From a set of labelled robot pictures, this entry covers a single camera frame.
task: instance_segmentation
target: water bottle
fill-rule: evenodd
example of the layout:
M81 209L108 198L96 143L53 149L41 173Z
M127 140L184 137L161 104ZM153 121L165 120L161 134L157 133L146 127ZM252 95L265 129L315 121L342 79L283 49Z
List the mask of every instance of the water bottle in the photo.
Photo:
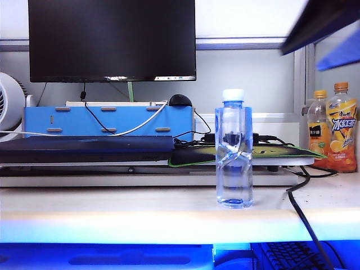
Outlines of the water bottle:
M215 109L217 200L230 208L253 203L253 125L243 100L242 89L225 89L224 107Z

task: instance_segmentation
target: black monitor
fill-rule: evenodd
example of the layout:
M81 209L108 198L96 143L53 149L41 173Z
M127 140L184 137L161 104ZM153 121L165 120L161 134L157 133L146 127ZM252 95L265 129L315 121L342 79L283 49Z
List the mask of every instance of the black monitor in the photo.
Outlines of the black monitor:
M31 82L196 80L195 0L29 0Z

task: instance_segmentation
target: computer mouse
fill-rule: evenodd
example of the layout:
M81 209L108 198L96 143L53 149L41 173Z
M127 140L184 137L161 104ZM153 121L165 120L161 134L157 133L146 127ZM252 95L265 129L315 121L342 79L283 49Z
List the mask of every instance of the computer mouse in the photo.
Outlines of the computer mouse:
M192 107L192 103L187 96L183 94L175 94L169 100L169 106L190 106Z

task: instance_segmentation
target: bottle label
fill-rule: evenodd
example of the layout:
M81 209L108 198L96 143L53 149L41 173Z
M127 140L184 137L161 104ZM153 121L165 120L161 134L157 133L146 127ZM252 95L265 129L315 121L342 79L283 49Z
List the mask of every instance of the bottle label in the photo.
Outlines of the bottle label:
M326 155L329 151L329 128L325 122L309 123L309 149L313 152Z
M356 125L356 99L328 103L327 120L331 128L328 164L340 172L356 169L354 129Z

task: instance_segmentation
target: white fan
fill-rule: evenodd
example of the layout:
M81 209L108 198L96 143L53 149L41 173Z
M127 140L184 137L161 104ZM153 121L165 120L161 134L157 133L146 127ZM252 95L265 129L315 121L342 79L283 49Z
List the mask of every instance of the white fan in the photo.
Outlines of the white fan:
M26 94L25 87L6 73L0 73L0 130L21 131L21 118L26 103L32 96ZM0 142L21 137L19 134L0 134Z

